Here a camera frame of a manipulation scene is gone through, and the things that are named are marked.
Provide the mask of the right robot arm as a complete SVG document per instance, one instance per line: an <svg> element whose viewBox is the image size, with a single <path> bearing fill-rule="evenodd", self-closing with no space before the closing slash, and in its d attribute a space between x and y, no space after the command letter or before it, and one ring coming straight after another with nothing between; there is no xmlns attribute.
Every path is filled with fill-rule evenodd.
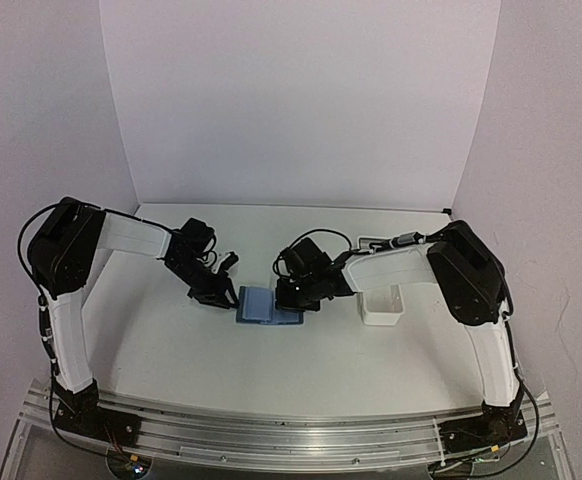
<svg viewBox="0 0 582 480"><path fill-rule="evenodd" d="M350 246L331 258L303 234L272 263L275 306L317 312L324 300L430 283L468 334L482 381L480 412L440 424L449 453L502 447L527 435L521 404L528 390L508 320L514 307L502 263L463 220Z"/></svg>

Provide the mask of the blue leather card holder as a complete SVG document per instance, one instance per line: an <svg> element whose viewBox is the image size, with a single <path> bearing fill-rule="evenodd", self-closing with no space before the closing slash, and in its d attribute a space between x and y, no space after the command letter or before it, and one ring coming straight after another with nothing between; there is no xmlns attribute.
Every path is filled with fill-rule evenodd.
<svg viewBox="0 0 582 480"><path fill-rule="evenodd" d="M275 292L268 288L241 286L236 323L264 326L303 325L300 312L279 310L275 307Z"/></svg>

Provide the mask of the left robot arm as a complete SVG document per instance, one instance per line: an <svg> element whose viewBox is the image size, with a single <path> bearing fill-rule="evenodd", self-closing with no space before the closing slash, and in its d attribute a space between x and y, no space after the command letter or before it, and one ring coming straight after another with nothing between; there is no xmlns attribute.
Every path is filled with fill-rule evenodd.
<svg viewBox="0 0 582 480"><path fill-rule="evenodd" d="M65 197L32 215L41 224L31 239L18 238L17 255L38 291L39 335L50 362L50 423L122 451L137 442L138 415L105 408L89 365L83 297L98 251L121 252L161 262L201 305L231 310L239 305L229 275L238 262L218 256L215 230L191 218L171 228L131 214Z"/></svg>

